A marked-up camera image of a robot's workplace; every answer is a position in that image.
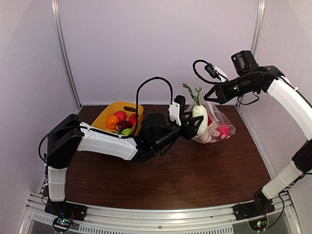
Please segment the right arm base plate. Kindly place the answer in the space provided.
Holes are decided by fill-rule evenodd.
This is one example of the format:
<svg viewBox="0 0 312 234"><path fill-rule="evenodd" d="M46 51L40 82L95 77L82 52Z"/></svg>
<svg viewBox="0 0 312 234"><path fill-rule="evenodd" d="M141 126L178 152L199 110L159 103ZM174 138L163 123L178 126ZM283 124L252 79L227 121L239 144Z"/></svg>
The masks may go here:
<svg viewBox="0 0 312 234"><path fill-rule="evenodd" d="M262 216L274 211L275 207L272 203L269 203L265 207L257 207L255 202L252 201L247 203L237 203L233 206L236 221Z"/></svg>

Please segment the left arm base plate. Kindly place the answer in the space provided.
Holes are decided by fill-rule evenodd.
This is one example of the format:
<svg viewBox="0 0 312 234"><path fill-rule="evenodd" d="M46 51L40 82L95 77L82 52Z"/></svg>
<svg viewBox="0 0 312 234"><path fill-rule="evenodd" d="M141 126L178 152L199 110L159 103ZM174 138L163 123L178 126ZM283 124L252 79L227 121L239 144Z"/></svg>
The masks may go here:
<svg viewBox="0 0 312 234"><path fill-rule="evenodd" d="M52 215L64 217L66 219L84 221L87 207L66 201L52 202L48 200L44 211Z"/></svg>

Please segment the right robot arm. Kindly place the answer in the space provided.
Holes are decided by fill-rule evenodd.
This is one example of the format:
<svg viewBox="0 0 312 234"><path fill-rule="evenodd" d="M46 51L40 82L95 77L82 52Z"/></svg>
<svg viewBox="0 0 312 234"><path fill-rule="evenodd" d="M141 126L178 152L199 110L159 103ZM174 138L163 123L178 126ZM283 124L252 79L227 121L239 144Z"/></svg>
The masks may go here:
<svg viewBox="0 0 312 234"><path fill-rule="evenodd" d="M307 140L290 163L254 194L250 211L254 215L260 215L270 206L275 196L312 169L312 105L278 68L259 66L251 51L240 51L232 55L231 60L238 77L214 84L204 99L224 104L250 92L267 93L289 113Z"/></svg>

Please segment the yellow plastic basket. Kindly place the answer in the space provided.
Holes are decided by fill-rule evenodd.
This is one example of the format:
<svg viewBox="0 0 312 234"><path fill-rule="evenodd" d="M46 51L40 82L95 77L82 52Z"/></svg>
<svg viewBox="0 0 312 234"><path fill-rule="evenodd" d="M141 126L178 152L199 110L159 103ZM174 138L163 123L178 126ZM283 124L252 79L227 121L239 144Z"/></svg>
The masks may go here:
<svg viewBox="0 0 312 234"><path fill-rule="evenodd" d="M137 136L141 129L144 108L138 105L136 121L136 104L116 101L108 105L92 123L93 128L112 133L113 135Z"/></svg>

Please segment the clear zip top bag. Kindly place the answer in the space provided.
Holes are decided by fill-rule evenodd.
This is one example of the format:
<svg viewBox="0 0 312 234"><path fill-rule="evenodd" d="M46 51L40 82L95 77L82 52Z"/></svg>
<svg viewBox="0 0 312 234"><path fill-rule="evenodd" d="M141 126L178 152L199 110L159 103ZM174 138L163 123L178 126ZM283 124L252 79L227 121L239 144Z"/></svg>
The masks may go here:
<svg viewBox="0 0 312 234"><path fill-rule="evenodd" d="M191 104L186 109L186 111L190 111L192 113L192 108L194 104L195 103ZM224 124L230 128L230 136L228 138L230 138L235 134L236 128L227 119L227 117L221 111L218 110L218 108L212 102L201 101L201 104L203 104L206 107L208 113L208 128L202 134L193 137L192 140L202 144L215 143L218 141L225 140L218 138L219 132L217 131L217 128L219 127L220 124Z"/></svg>

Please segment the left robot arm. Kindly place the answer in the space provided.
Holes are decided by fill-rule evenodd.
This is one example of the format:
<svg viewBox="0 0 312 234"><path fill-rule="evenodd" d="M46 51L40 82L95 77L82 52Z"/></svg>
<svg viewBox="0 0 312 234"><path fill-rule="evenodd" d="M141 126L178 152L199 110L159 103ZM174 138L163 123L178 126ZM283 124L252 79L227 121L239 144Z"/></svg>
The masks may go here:
<svg viewBox="0 0 312 234"><path fill-rule="evenodd" d="M123 160L145 162L156 154L165 154L182 137L195 137L204 118L182 115L180 123L165 122L160 113L148 115L136 136L123 136L90 126L70 114L43 137L47 141L47 153L41 157L47 169L48 191L51 208L59 216L70 212L65 202L66 171L77 151L95 152L119 157Z"/></svg>

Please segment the small red plush fruit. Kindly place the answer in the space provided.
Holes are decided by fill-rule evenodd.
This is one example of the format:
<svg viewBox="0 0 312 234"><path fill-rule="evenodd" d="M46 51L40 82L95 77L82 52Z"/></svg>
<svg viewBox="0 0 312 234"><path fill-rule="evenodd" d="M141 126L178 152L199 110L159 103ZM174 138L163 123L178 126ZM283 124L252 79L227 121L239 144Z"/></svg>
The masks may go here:
<svg viewBox="0 0 312 234"><path fill-rule="evenodd" d="M114 115L118 117L120 121L127 119L127 114L124 111L117 111L114 113Z"/></svg>

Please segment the white plush daikon radish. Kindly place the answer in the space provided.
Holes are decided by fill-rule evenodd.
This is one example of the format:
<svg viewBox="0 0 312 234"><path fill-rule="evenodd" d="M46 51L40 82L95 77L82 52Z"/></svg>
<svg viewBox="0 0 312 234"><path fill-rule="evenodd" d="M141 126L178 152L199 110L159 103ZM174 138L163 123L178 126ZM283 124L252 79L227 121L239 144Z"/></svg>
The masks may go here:
<svg viewBox="0 0 312 234"><path fill-rule="evenodd" d="M195 103L192 108L192 117L203 117L203 120L197 130L196 136L198 136L208 128L208 113L206 107L200 103L200 93L202 91L202 87L195 88L195 93L186 83L183 83L182 87L188 90L191 98Z"/></svg>

